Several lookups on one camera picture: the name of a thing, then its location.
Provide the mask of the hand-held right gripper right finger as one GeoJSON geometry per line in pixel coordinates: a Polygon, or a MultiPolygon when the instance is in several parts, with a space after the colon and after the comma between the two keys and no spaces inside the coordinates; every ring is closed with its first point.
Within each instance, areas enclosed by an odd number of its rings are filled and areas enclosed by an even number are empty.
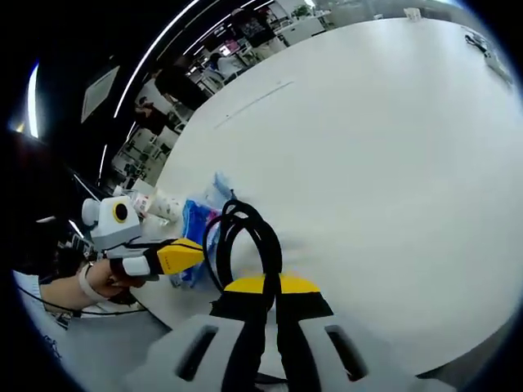
{"type": "Polygon", "coordinates": [[[411,391],[387,344],[335,314],[311,281],[278,274],[278,350],[291,391],[411,391]]]}

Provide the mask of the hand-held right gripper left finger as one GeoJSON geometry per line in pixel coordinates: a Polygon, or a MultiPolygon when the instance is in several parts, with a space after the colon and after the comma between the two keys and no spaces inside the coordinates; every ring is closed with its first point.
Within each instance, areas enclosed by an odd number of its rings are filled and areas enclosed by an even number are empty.
{"type": "Polygon", "coordinates": [[[138,391],[251,391],[266,348],[270,277],[226,285],[207,314],[155,342],[136,369],[138,391]]]}

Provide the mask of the person's left hand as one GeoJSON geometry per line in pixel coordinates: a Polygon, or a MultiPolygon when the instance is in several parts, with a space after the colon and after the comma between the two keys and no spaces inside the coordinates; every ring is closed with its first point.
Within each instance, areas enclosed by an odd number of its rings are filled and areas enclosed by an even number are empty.
{"type": "Polygon", "coordinates": [[[140,288],[145,280],[140,277],[128,277],[116,274],[110,268],[109,260],[99,260],[89,268],[86,280],[91,288],[106,299],[111,299],[130,288],[140,288]]]}

